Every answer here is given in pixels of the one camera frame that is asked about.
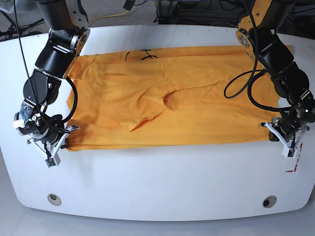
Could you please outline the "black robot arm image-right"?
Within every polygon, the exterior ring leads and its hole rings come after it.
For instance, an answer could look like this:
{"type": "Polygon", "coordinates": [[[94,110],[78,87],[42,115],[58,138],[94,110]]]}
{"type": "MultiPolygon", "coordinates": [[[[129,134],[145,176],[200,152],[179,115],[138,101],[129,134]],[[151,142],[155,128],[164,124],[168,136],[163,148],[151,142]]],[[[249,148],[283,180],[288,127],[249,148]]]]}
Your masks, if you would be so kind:
{"type": "Polygon", "coordinates": [[[239,21],[236,36],[262,71],[252,74],[247,86],[252,104],[270,112],[278,112],[281,117],[273,124],[279,132],[270,132],[270,141],[295,139],[295,134],[306,123],[315,121],[315,99],[310,90],[308,76],[302,71],[294,56],[280,40],[277,29],[283,24],[295,0],[245,0],[245,16],[239,21]],[[276,93],[287,100],[289,107],[275,108],[259,104],[252,96],[254,82],[264,74],[269,74],[276,93]]]}

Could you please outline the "black robot arm image-left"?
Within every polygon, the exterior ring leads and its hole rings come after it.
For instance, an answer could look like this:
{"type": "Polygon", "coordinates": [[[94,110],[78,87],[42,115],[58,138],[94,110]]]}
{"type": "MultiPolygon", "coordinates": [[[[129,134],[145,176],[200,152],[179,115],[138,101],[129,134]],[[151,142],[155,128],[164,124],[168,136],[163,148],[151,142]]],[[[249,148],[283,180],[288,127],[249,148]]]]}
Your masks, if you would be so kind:
{"type": "Polygon", "coordinates": [[[24,84],[24,101],[14,118],[14,127],[21,135],[31,135],[31,141],[42,142],[49,157],[58,148],[69,146],[68,135],[78,129],[66,127],[77,107],[78,94],[68,74],[78,59],[89,34],[88,16],[79,0],[35,1],[49,27],[48,41],[38,56],[35,70],[24,84]],[[46,115],[47,106],[54,103],[65,79],[74,94],[74,104],[67,117],[46,115]]]}

